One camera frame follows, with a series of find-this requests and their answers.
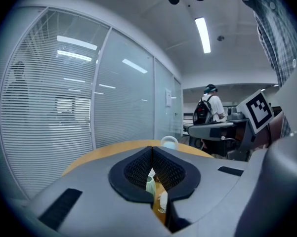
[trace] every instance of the ceiling light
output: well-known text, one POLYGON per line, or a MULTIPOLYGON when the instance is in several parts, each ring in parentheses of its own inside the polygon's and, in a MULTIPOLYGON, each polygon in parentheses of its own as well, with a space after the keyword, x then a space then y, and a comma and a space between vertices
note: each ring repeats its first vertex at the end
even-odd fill
POLYGON ((141 68, 140 66, 136 65, 135 63, 132 63, 128 59, 124 59, 122 62, 125 63, 126 65, 129 65, 130 67, 132 67, 132 68, 134 68, 134 69, 142 72, 143 74, 147 73, 147 70, 144 70, 143 68, 141 68))
POLYGON ((91 61, 92 58, 84 56, 84 55, 80 55, 80 54, 76 54, 76 53, 71 53, 71 52, 66 52, 63 50, 57 50, 58 54, 62 54, 62 55, 66 55, 66 56, 70 56, 70 57, 74 57, 74 58, 78 58, 78 59, 82 59, 85 61, 91 61))
POLYGON ((60 42, 79 45, 79 46, 89 48, 89 49, 92 49, 92 50, 95 50, 95 51, 98 48, 96 45, 90 44, 88 42, 84 42, 84 41, 81 41, 81 40, 78 40, 78 39, 72 39, 72 38, 68 38, 68 37, 64 37, 64 36, 57 36, 57 40, 60 41, 60 42))
POLYGON ((85 81, 82 81, 82 80, 71 79, 71 78, 64 78, 64 80, 66 80, 66 81, 76 81, 76 82, 85 82, 85 81))
POLYGON ((104 85, 104 84, 99 84, 99 86, 106 87, 106 88, 111 88, 111 89, 115 89, 115 87, 104 85))
POLYGON ((204 18, 197 18, 195 21, 201 37, 203 52, 211 53, 210 39, 209 39, 209 33, 208 33, 206 21, 204 18))

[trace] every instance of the wooden table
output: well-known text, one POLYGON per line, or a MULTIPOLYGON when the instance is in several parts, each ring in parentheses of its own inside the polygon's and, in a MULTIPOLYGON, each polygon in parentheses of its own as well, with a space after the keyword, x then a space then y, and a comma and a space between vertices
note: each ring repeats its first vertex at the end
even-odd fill
MULTIPOLYGON (((106 147, 102 147, 102 148, 93 150, 90 153, 83 155, 80 158, 78 158, 77 160, 75 160, 72 164, 70 164, 67 167, 67 169, 64 171, 63 175, 67 174, 68 172, 70 172, 74 168, 78 167, 79 165, 84 164, 89 161, 92 161, 92 160, 112 156, 112 155, 122 153, 122 152, 125 152, 128 150, 136 149, 136 148, 147 147, 147 146, 155 147, 155 146, 160 146, 160 145, 161 145, 161 141, 159 141, 159 140, 135 140, 135 141, 125 141, 125 142, 121 142, 121 143, 112 144, 112 145, 109 145, 106 147)), ((184 153, 187 153, 187 154, 212 158, 212 156, 210 156, 209 154, 207 154, 199 149, 196 149, 196 148, 184 145, 184 144, 180 144, 180 143, 178 145, 178 150, 182 151, 184 153)), ((155 199, 154 199, 153 211, 163 224, 165 224, 166 214, 160 213, 158 211, 158 209, 160 209, 160 203, 158 200, 158 196, 164 191, 165 191, 165 189, 162 186, 162 184, 159 182, 156 182, 156 195, 155 195, 155 199)))

